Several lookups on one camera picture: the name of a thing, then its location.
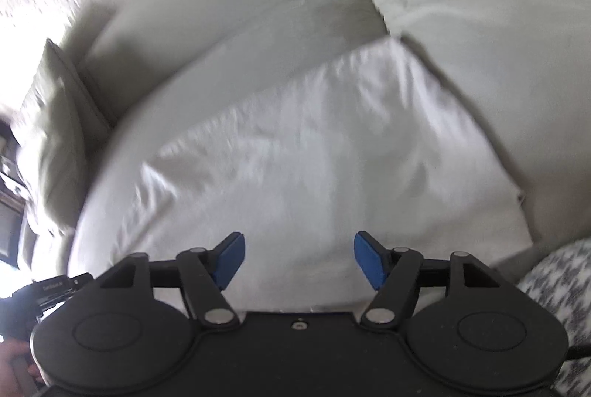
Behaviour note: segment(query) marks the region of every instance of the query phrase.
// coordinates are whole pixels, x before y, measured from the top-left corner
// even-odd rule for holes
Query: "houndstooth fabric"
[[[571,345],[591,342],[591,238],[545,258],[518,287],[563,323]],[[591,359],[566,362],[556,390],[566,397],[591,396]]]

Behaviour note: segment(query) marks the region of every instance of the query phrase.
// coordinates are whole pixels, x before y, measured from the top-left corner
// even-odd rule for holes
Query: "wrinkled white fabric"
[[[492,263],[530,245],[518,196],[471,116],[388,38],[161,149],[143,165],[111,261],[174,258],[241,231],[246,260],[225,293],[234,308],[346,308],[373,294],[353,256],[357,231]]]

